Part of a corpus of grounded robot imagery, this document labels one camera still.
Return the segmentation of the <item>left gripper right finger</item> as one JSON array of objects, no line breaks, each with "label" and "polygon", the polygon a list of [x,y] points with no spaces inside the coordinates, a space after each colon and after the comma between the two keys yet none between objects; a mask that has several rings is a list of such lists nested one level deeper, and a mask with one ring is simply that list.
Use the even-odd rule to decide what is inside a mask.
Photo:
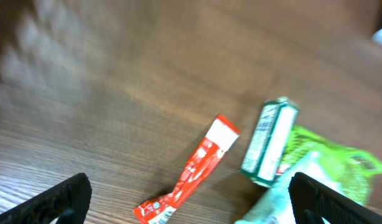
[{"label": "left gripper right finger", "polygon": [[382,224],[382,216],[298,172],[288,187],[296,224]]}]

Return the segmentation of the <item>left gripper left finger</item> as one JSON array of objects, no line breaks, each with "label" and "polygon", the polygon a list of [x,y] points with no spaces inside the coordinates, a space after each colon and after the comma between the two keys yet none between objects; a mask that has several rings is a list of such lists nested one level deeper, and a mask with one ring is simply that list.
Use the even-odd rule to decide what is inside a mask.
[{"label": "left gripper left finger", "polygon": [[78,173],[24,203],[0,214],[0,224],[84,223],[92,188],[86,174]]}]

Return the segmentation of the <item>pale green wipes packet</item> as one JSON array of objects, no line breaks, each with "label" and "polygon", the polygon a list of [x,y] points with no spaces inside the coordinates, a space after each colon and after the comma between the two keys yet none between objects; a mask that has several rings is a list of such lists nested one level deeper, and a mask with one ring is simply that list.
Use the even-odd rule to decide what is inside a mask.
[{"label": "pale green wipes packet", "polygon": [[319,165],[321,157],[322,154],[318,151],[309,152],[283,173],[248,213],[243,218],[235,221],[235,224],[295,224],[288,187],[292,177],[297,172],[302,172],[343,195],[340,183],[331,179],[324,168]]}]

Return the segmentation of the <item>green snack bag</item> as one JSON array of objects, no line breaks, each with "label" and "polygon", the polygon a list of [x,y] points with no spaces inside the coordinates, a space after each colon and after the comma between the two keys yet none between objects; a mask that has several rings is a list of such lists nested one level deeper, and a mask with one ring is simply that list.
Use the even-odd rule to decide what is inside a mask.
[{"label": "green snack bag", "polygon": [[372,178],[382,161],[368,151],[344,146],[294,126],[276,176],[303,172],[362,205],[369,201]]}]

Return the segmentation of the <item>dark green small box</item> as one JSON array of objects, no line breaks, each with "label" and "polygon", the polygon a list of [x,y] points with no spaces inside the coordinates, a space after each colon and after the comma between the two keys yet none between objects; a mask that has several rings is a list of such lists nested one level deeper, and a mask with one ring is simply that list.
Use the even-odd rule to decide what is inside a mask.
[{"label": "dark green small box", "polygon": [[240,167],[255,184],[273,185],[298,113],[299,107],[286,96],[264,103]]}]

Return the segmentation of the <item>red snack packet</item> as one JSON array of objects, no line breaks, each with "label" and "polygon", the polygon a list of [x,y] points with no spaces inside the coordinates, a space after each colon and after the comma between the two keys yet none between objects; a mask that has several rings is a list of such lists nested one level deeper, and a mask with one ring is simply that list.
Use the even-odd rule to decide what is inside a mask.
[{"label": "red snack packet", "polygon": [[186,162],[173,191],[147,200],[133,210],[139,222],[142,224],[167,223],[173,213],[213,172],[239,136],[239,129],[229,119],[219,114]]}]

